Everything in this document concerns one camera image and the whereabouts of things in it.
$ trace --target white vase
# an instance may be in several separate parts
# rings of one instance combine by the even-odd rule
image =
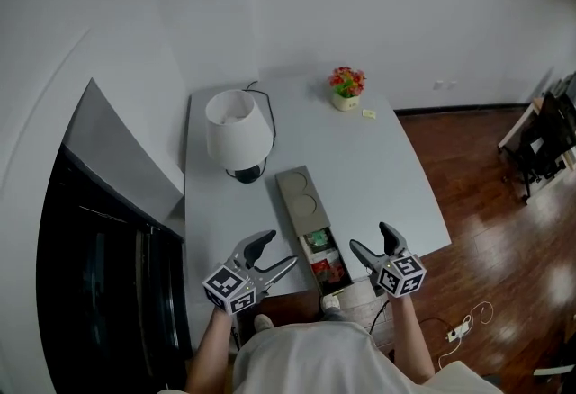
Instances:
[[[344,98],[336,92],[332,94],[332,104],[337,110],[349,111],[354,109],[358,104],[360,104],[359,96],[352,96],[350,98]]]

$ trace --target pants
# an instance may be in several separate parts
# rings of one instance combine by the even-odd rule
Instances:
[[[344,316],[341,309],[328,308],[320,322],[348,322],[348,319]]]

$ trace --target white lampshade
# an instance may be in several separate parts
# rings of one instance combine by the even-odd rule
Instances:
[[[260,164],[272,149],[273,136],[254,97],[228,90],[206,105],[208,154],[228,170]]]

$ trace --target table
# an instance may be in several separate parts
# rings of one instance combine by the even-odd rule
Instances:
[[[207,303],[202,279],[217,262],[228,258],[240,239],[265,229],[276,229],[278,234],[266,247],[259,267],[269,267],[287,255],[301,256],[294,269],[270,289],[271,295],[315,287],[275,181],[275,174],[296,166],[310,171],[353,281],[367,273],[350,251],[349,241],[354,238],[374,252],[383,252],[380,221],[399,230],[417,255],[450,244],[424,170],[380,85],[368,84],[360,108],[349,112],[331,105],[323,80],[283,78],[253,88],[270,95],[277,138],[264,175],[252,184],[226,175],[206,151],[205,106],[230,87],[191,95],[185,168],[191,303]],[[253,96],[269,120],[265,96]],[[376,111],[375,120],[363,117],[363,106]]]
[[[544,98],[535,98],[532,100],[530,105],[524,111],[524,114],[520,116],[520,119],[514,124],[512,129],[506,134],[506,137],[502,139],[502,141],[498,144],[498,149],[503,149],[507,143],[524,127],[524,125],[531,121],[534,115],[540,113],[542,109],[542,103],[544,102]],[[569,172],[571,172],[576,164],[576,148],[571,149],[562,154],[562,160],[564,164],[566,164],[566,168],[558,172],[553,178],[545,181],[545,183],[540,184],[535,191],[530,188],[530,197],[526,199],[526,204],[534,203],[537,196],[541,196],[544,193],[547,193],[552,188],[554,188]]]

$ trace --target baseboard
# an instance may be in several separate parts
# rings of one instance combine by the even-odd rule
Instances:
[[[394,110],[394,112],[396,112],[397,116],[416,116],[419,114],[440,114],[442,112],[526,109],[529,105],[530,103],[460,104],[456,106],[436,106],[433,108],[408,108]]]

